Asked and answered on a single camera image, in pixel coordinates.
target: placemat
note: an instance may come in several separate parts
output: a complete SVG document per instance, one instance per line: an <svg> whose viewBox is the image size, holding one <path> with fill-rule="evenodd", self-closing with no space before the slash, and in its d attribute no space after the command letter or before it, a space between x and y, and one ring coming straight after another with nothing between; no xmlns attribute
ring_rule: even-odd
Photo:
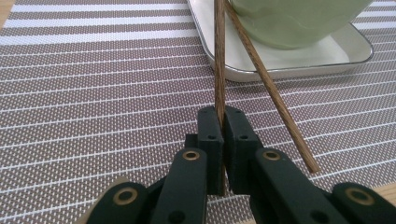
<svg viewBox="0 0 396 224"><path fill-rule="evenodd" d="M396 3L353 21L374 58L342 74L277 80L322 171L310 175L259 82L227 82L267 147L326 190L396 181ZM117 176L166 175L214 77L186 0L17 0L0 31L0 221L69 223ZM207 223L252 218L209 197Z"/></svg>

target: striped placemat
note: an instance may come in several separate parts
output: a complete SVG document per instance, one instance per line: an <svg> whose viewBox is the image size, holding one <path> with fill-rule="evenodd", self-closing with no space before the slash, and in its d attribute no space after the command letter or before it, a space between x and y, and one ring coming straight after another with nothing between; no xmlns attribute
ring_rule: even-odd
<svg viewBox="0 0 396 224"><path fill-rule="evenodd" d="M227 82L268 147L314 184L396 181L396 3L354 24L374 58L342 74L277 80L322 172L309 175L259 82ZM186 0L17 0L0 31L0 221L68 223L123 175L166 175L214 78ZM209 197L207 223L251 219L248 197Z"/></svg>

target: white tray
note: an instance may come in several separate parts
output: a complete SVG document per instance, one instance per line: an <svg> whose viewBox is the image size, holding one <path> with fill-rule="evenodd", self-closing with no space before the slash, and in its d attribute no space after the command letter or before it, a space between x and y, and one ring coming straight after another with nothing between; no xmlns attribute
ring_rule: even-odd
<svg viewBox="0 0 396 224"><path fill-rule="evenodd" d="M213 67L214 2L189 0L189 6ZM225 19L225 77L237 82L260 80L232 22ZM352 24L303 49L273 49L253 39L252 43L273 79L340 73L373 57L372 45Z"/></svg>

